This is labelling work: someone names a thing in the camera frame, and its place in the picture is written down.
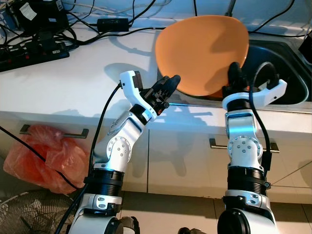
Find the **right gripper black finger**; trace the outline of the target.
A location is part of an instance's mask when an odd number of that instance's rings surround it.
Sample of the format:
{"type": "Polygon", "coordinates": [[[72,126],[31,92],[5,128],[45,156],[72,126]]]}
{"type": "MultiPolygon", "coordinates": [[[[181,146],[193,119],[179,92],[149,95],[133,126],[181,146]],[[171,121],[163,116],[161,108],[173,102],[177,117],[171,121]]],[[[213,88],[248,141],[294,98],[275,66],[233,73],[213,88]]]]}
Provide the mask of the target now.
{"type": "Polygon", "coordinates": [[[238,62],[229,65],[227,75],[229,89],[245,89],[245,74],[238,62]]]}

